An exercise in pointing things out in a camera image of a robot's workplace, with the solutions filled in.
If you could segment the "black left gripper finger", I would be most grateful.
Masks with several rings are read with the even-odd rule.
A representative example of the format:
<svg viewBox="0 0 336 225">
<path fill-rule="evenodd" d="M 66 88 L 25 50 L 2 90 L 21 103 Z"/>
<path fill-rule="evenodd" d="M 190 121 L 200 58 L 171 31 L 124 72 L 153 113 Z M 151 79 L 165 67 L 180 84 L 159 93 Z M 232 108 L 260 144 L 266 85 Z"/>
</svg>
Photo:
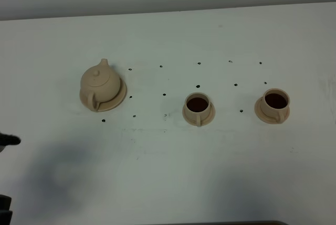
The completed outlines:
<svg viewBox="0 0 336 225">
<path fill-rule="evenodd" d="M 15 135 L 0 133 L 0 152 L 7 146 L 15 146 L 21 143 L 21 139 Z"/>
</svg>

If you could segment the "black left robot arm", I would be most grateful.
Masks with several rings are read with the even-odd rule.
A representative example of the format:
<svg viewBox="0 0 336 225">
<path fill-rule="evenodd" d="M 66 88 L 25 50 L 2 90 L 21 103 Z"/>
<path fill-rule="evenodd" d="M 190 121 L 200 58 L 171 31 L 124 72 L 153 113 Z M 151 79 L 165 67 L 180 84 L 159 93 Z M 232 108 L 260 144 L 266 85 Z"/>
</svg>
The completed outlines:
<svg viewBox="0 0 336 225">
<path fill-rule="evenodd" d="M 15 135 L 9 134 L 0 134 L 1 140 L 1 152 L 7 146 L 11 145 L 19 145 L 21 143 L 21 139 Z M 1 195 L 1 207 L 0 207 L 0 223 L 1 225 L 10 225 L 13 212 L 10 210 L 12 199 L 9 196 Z"/>
</svg>

